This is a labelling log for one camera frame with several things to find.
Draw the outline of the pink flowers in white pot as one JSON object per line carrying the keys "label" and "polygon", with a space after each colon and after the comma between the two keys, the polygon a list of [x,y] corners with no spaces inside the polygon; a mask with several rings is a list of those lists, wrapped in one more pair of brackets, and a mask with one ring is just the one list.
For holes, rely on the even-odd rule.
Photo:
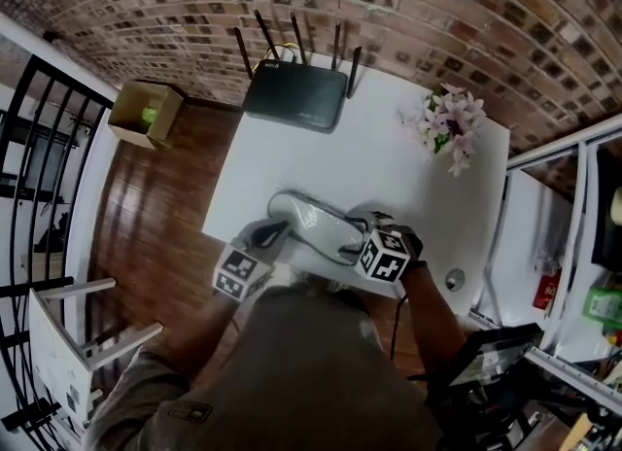
{"label": "pink flowers in white pot", "polygon": [[448,155],[448,172],[459,177],[472,164],[478,129],[488,119],[484,100],[465,87],[437,85],[411,113],[399,111],[407,127],[428,156]]}

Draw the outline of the green packet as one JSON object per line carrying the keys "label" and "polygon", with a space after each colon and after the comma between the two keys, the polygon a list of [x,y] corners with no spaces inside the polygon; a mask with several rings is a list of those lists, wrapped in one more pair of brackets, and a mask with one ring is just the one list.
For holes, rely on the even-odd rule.
{"label": "green packet", "polygon": [[591,289],[586,296],[583,315],[602,323],[622,323],[622,290]]}

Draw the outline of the white metal shelf rack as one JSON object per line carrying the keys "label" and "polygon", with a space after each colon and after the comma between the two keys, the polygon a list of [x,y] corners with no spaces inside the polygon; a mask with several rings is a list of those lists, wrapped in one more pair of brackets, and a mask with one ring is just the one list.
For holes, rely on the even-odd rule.
{"label": "white metal shelf rack", "polygon": [[[526,359],[622,417],[622,393],[581,368],[610,357],[602,326],[582,313],[609,273],[592,262],[599,209],[598,151],[622,140],[622,115],[518,156],[504,196],[484,286],[469,318],[485,329],[536,323],[540,342]],[[546,310],[533,308],[540,277],[562,269]]]}

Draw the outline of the black metal railing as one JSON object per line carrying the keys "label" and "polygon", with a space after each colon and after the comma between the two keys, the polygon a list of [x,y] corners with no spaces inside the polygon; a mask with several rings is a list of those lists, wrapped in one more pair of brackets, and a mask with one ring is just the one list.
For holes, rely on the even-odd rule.
{"label": "black metal railing", "polygon": [[[34,451],[81,451],[72,423],[34,370],[29,292],[88,277],[103,184],[116,143],[112,97],[31,56],[0,107],[0,425]],[[85,300],[55,301],[52,315],[80,344]]]}

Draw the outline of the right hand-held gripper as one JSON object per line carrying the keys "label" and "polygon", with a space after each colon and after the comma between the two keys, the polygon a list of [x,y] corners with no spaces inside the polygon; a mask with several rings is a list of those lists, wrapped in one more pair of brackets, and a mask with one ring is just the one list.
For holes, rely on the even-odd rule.
{"label": "right hand-held gripper", "polygon": [[359,254],[356,272],[368,281],[394,284],[403,271],[419,261],[423,242],[408,225],[398,225],[381,211],[355,208],[347,213],[347,222],[369,233],[364,241],[343,245],[340,254]]}

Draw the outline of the black office chair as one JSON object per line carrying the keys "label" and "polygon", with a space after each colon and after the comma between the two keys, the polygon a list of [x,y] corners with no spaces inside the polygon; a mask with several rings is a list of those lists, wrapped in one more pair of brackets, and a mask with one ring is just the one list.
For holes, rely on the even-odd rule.
{"label": "black office chair", "polygon": [[436,451],[514,451],[526,439],[535,425],[520,363],[541,337],[535,323],[477,331],[429,377],[427,405],[441,428]]}

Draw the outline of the person's left forearm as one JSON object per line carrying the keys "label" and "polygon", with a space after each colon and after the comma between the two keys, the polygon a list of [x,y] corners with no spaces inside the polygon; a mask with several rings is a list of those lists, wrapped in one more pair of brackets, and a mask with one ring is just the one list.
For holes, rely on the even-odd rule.
{"label": "person's left forearm", "polygon": [[158,352],[193,381],[214,356],[240,303],[216,294],[177,325],[166,328]]}

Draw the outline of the black router with antennas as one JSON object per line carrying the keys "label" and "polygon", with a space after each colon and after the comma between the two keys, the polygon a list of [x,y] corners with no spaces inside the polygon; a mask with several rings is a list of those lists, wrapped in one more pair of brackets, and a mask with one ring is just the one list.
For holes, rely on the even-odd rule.
{"label": "black router with antennas", "polygon": [[363,49],[354,49],[349,74],[338,71],[337,53],[341,24],[337,23],[330,67],[313,66],[307,58],[296,16],[290,14],[296,42],[282,46],[284,50],[292,53],[292,59],[286,61],[277,52],[277,45],[273,42],[260,12],[255,12],[255,17],[268,45],[267,54],[256,65],[250,63],[241,30],[238,27],[234,29],[250,79],[243,101],[244,113],[256,119],[320,133],[333,132],[343,102],[354,94]]}

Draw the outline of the red packet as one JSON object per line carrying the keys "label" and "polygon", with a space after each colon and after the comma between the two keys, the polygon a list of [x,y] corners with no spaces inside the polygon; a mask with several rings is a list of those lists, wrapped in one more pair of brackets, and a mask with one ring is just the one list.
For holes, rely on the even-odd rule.
{"label": "red packet", "polygon": [[553,273],[543,273],[540,277],[536,294],[532,303],[533,308],[546,311],[553,303],[559,288],[562,269]]}

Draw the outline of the white patterned sneaker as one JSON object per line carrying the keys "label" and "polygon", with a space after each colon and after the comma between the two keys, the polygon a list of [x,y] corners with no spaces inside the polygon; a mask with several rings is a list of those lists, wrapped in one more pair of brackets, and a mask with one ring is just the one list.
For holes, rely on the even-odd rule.
{"label": "white patterned sneaker", "polygon": [[310,289],[310,275],[305,271],[284,265],[278,267],[274,275],[279,287],[287,287],[301,292],[308,292]]}
{"label": "white patterned sneaker", "polygon": [[349,291],[349,287],[347,285],[318,275],[315,276],[315,284],[321,293],[327,295],[334,295]]}

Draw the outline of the white wooden stool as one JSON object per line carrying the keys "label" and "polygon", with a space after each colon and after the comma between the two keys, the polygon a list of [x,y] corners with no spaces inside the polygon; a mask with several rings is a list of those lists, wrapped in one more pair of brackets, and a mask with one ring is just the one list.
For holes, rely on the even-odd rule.
{"label": "white wooden stool", "polygon": [[44,291],[32,289],[29,292],[29,341],[34,370],[72,423],[82,428],[89,421],[93,403],[101,397],[99,391],[92,389],[95,371],[160,334],[163,325],[153,323],[132,331],[108,347],[97,341],[80,344],[52,315],[51,305],[62,299],[112,289],[116,284],[115,279],[106,278]]}

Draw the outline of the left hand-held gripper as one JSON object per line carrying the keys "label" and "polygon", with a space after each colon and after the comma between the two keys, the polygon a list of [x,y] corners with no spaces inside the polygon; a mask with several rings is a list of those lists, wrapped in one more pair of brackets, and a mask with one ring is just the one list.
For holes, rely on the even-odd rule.
{"label": "left hand-held gripper", "polygon": [[235,301],[244,301],[259,290],[287,243],[291,225],[265,219],[246,225],[221,253],[212,287]]}

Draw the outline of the person's grey t-shirt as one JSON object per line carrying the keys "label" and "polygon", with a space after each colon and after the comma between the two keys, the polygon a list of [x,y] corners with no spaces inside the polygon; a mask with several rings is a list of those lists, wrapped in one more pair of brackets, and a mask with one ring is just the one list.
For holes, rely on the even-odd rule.
{"label": "person's grey t-shirt", "polygon": [[293,288],[254,305],[216,379],[139,350],[86,435],[90,451],[435,451],[442,433],[358,309]]}

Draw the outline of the open cardboard box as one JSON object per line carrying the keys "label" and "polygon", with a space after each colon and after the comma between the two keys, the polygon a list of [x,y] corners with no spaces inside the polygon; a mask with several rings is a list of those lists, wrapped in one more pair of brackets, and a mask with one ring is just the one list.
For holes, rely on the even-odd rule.
{"label": "open cardboard box", "polygon": [[[132,81],[123,85],[113,106],[108,125],[120,139],[150,150],[173,145],[172,129],[184,104],[183,96],[173,87]],[[141,122],[145,107],[158,108],[153,124]]]}

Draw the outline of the person's right forearm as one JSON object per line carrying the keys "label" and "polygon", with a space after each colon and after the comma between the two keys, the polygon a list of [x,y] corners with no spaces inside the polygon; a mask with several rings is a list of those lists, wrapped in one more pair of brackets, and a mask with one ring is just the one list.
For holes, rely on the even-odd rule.
{"label": "person's right forearm", "polygon": [[453,361],[467,338],[422,260],[407,265],[401,283],[423,367],[427,375],[436,375]]}

